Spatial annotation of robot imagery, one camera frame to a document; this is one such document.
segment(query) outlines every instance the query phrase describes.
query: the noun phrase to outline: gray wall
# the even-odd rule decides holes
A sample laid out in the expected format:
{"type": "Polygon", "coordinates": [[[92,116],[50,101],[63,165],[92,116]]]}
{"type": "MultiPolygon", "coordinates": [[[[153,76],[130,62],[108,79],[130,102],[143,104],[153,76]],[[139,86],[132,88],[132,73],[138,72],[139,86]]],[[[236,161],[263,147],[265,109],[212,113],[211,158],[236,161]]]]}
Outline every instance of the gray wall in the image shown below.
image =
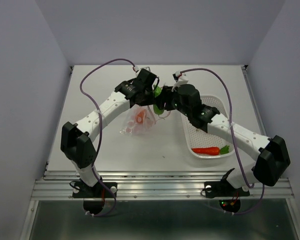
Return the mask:
{"type": "Polygon", "coordinates": [[[34,0],[0,0],[0,239],[19,239],[69,67],[34,0]]]}
{"type": "Polygon", "coordinates": [[[283,0],[36,0],[70,64],[247,64],[283,0]]]}
{"type": "Polygon", "coordinates": [[[287,0],[248,67],[269,136],[286,139],[300,210],[300,0],[287,0]]]}

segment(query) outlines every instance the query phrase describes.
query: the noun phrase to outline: white basket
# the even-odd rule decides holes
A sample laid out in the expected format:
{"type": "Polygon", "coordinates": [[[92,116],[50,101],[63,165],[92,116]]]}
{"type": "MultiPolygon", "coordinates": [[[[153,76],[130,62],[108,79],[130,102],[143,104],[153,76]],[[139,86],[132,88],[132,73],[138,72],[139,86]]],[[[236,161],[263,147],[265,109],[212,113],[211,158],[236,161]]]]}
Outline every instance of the white basket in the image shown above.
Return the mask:
{"type": "MultiPolygon", "coordinates": [[[[203,95],[201,96],[201,100],[203,104],[206,104],[211,107],[216,107],[220,111],[220,113],[227,116],[224,104],[219,98],[215,96],[203,95]]],[[[194,126],[192,126],[192,124],[189,122],[188,118],[185,115],[181,114],[181,118],[182,118],[186,144],[188,146],[190,153],[192,153],[194,156],[201,159],[217,159],[217,158],[227,157],[234,153],[235,149],[233,144],[227,142],[226,140],[218,136],[206,133],[201,129],[195,128],[194,126]],[[191,150],[194,148],[210,148],[210,147],[218,147],[221,149],[225,145],[229,145],[229,153],[223,155],[217,155],[217,156],[198,154],[191,150]]]]}

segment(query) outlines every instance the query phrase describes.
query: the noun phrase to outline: red toy vegetable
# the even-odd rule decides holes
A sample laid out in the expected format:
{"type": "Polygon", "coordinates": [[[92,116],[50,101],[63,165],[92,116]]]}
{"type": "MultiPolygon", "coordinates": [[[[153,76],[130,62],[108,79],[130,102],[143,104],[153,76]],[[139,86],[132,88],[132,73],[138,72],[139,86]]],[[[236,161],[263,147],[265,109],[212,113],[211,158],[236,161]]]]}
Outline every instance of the red toy vegetable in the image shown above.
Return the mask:
{"type": "Polygon", "coordinates": [[[226,145],[223,148],[218,148],[217,146],[213,147],[199,147],[199,148],[192,148],[192,151],[196,154],[207,154],[211,156],[217,156],[222,154],[228,154],[229,153],[229,146],[226,145]]]}

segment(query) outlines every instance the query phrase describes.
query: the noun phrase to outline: transparent plastic bag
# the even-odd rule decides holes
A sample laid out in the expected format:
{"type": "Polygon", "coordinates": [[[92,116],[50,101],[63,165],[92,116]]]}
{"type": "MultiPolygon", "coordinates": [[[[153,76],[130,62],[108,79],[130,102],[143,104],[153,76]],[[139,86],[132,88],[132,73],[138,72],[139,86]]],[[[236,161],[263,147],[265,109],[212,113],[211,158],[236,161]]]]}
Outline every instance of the transparent plastic bag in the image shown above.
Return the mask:
{"type": "Polygon", "coordinates": [[[149,106],[134,105],[128,112],[120,133],[134,136],[147,133],[156,124],[156,119],[149,106]]]}

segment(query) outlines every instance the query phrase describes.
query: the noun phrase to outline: white table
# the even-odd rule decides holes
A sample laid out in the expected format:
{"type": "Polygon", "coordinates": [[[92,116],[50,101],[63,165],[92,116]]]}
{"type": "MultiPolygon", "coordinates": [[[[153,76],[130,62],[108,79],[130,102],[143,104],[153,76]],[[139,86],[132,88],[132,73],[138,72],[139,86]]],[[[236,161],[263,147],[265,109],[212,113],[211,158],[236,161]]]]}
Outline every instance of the white table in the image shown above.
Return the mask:
{"type": "MultiPolygon", "coordinates": [[[[60,150],[61,129],[67,121],[74,123],[89,114],[93,103],[79,90],[83,77],[96,66],[74,67],[60,122],[48,161],[48,171],[75,171],[74,166],[60,150]]],[[[241,66],[225,65],[150,65],[151,71],[160,77],[160,86],[173,85],[172,74],[178,70],[204,67],[215,71],[227,85],[233,104],[233,121],[260,133],[257,117],[247,89],[241,66]]],[[[122,81],[135,77],[130,65],[109,65],[93,73],[83,89],[101,104],[122,81]]],[[[188,73],[201,95],[213,95],[221,99],[229,112],[225,90],[219,80],[209,72],[188,73]]],[[[120,133],[127,112],[111,122],[103,131],[102,145],[96,160],[100,172],[167,172],[167,171],[227,171],[238,167],[235,154],[220,159],[199,159],[193,156],[186,144],[180,113],[172,111],[166,120],[160,120],[151,132],[143,136],[126,136],[120,133]]],[[[240,150],[243,165],[253,160],[240,150]]]]}

